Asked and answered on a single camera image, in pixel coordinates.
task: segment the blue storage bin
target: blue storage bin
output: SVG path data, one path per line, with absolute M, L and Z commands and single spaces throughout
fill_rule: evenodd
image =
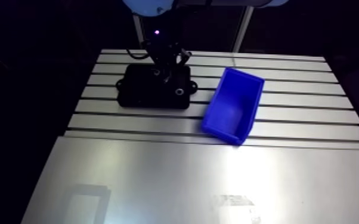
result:
M 259 106 L 264 79 L 226 68 L 206 110 L 202 130 L 232 145 L 241 145 Z

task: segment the dark background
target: dark background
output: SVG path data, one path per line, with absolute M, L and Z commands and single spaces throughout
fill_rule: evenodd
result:
M 244 7 L 184 17 L 185 48 L 231 51 Z M 143 19 L 146 35 L 156 25 Z M 0 0 L 0 223 L 20 223 L 102 48 L 139 47 L 121 0 Z M 255 9 L 241 52 L 323 55 L 359 115 L 359 1 Z

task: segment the vertical metal post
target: vertical metal post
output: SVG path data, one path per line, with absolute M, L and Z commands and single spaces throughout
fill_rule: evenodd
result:
M 249 25 L 250 18 L 252 17 L 252 13 L 253 13 L 253 7 L 251 6 L 246 7 L 245 13 L 243 14 L 242 17 L 241 26 L 239 26 L 237 39 L 235 40 L 233 52 L 239 52 L 239 49 L 241 48 L 241 44 L 243 38 L 245 37 L 247 26 Z
M 141 20 L 140 20 L 139 16 L 137 16 L 135 14 L 132 17 L 134 18 L 135 30 L 137 31 L 139 46 L 141 47 L 141 43 L 144 40 Z

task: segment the work surface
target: work surface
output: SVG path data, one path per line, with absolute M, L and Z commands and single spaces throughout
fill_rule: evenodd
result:
M 359 223 L 359 150 L 60 137 L 22 221 Z
M 199 90 L 187 110 L 120 107 L 115 83 L 129 63 L 151 59 L 102 50 L 65 136 L 223 144 L 201 133 L 200 121 L 224 68 L 234 67 L 266 80 L 244 145 L 359 149 L 359 117 L 323 57 L 193 52 L 187 64 Z

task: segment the aluminum table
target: aluminum table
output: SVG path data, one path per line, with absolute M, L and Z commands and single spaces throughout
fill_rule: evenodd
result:
M 193 51 L 187 64 L 199 90 L 182 111 L 121 108 L 115 83 L 129 63 L 152 62 L 102 50 L 65 136 L 223 144 L 200 121 L 224 68 L 234 67 L 266 80 L 244 145 L 359 149 L 359 117 L 323 57 Z

